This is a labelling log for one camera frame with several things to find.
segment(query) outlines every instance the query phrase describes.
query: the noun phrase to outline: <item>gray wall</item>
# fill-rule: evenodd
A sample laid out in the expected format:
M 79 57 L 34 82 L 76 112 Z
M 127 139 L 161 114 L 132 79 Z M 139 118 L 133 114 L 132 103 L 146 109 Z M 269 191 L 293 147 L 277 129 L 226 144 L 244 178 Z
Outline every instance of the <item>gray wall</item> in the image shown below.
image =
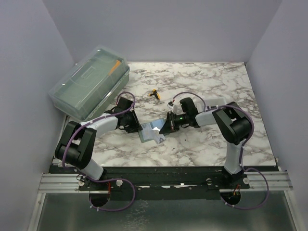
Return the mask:
M 273 152 L 288 169 L 304 218 L 308 218 L 307 12 L 307 0 L 284 0 L 247 64 Z
M 281 0 L 43 0 L 74 60 L 247 62 Z
M 0 7 L 0 230 L 25 230 L 63 115 L 48 90 L 73 59 L 41 0 Z

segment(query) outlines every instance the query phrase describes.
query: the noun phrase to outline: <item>table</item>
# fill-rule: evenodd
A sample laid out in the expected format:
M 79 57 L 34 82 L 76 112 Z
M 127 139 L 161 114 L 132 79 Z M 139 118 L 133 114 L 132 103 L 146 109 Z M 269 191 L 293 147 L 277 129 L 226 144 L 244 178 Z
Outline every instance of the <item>table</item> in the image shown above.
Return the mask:
M 244 63 L 129 63 L 129 82 L 123 90 L 136 99 L 157 89 L 161 100 L 154 96 L 136 103 L 140 123 L 166 118 L 167 103 L 177 93 L 190 91 L 203 99 L 225 97 L 235 101 L 253 118 L 255 132 L 244 151 L 246 166 L 275 166 L 269 140 L 254 97 Z M 191 97 L 200 108 L 200 101 Z M 141 143 L 138 133 L 110 131 L 95 141 L 92 158 L 105 167 L 158 166 L 221 166 L 226 158 L 226 141 L 217 125 L 185 128 L 169 134 L 157 145 Z

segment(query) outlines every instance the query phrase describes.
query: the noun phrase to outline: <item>gray veining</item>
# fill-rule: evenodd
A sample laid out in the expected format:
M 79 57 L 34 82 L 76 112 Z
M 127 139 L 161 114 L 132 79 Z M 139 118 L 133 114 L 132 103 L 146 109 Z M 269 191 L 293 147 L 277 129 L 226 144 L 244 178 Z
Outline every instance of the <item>gray veining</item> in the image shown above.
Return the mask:
M 130 63 L 130 80 L 124 90 L 136 99 L 157 89 L 161 101 L 154 96 L 140 100 L 135 109 L 140 123 L 167 115 L 167 103 L 179 92 L 191 91 L 203 99 L 225 97 L 248 111 L 255 123 L 255 132 L 247 143 L 245 165 L 276 165 L 260 112 L 243 63 Z M 181 95 L 175 103 L 192 97 L 201 108 L 201 101 L 192 95 Z M 92 158 L 102 166 L 220 166 L 226 157 L 226 143 L 217 125 L 186 128 L 169 134 L 156 145 L 141 143 L 137 133 L 114 130 L 95 141 Z

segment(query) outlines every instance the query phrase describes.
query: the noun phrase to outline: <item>plastic storage container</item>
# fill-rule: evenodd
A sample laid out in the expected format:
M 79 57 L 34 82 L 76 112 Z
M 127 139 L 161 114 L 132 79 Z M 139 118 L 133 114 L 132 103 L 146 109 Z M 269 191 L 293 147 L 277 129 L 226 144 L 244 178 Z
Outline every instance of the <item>plastic storage container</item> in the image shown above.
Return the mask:
M 129 80 L 124 57 L 99 46 L 50 91 L 55 107 L 77 121 L 100 116 Z

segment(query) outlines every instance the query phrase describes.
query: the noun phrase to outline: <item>marble tabletop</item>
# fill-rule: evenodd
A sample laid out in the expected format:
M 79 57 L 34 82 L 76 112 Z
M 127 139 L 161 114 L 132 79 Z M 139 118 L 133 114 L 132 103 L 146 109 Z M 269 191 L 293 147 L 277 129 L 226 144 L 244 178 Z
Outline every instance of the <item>marble tabletop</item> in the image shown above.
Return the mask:
M 203 99 L 225 97 L 247 111 L 255 132 L 244 151 L 244 165 L 275 166 L 275 159 L 262 122 L 244 63 L 129 63 L 129 82 L 123 90 L 136 99 L 157 89 L 161 100 L 147 97 L 137 101 L 135 112 L 140 123 L 166 118 L 167 103 L 179 92 L 190 91 Z M 183 94 L 175 101 L 191 97 Z M 95 141 L 92 158 L 105 167 L 222 166 L 226 141 L 217 125 L 185 128 L 167 139 L 141 143 L 138 133 L 110 131 Z

